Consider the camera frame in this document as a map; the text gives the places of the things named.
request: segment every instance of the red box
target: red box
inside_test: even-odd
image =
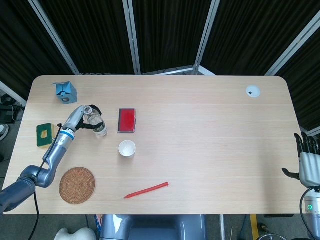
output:
[[[136,130],[136,109],[120,108],[118,133],[134,133]]]

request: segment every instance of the black backdrop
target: black backdrop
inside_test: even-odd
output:
[[[40,3],[80,73],[134,73],[121,0]]]
[[[201,65],[264,75],[318,11],[319,0],[221,0]]]
[[[28,99],[35,78],[72,75],[28,1],[0,1],[0,81]]]
[[[320,29],[276,74],[288,84],[300,126],[320,126]]]
[[[141,73],[195,64],[211,0],[134,0]]]

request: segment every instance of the paper cup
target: paper cup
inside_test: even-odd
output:
[[[133,141],[124,140],[119,145],[119,153],[124,157],[132,157],[136,153],[136,145]]]

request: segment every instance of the red straw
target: red straw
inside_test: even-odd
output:
[[[157,190],[157,189],[160,189],[160,188],[163,188],[163,187],[166,187],[166,186],[169,186],[168,182],[165,182],[165,183],[162,183],[160,185],[153,186],[153,187],[141,190],[141,191],[137,191],[137,192],[131,193],[131,194],[125,196],[124,198],[125,199],[129,199],[129,198],[132,198],[134,196],[137,196],[137,195],[140,195],[140,194],[145,194],[145,193],[148,193],[148,192],[151,192],[153,190]]]

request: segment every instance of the woven coaster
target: woven coaster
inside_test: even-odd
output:
[[[84,167],[67,171],[60,182],[60,196],[69,204],[82,204],[94,193],[94,175]]]

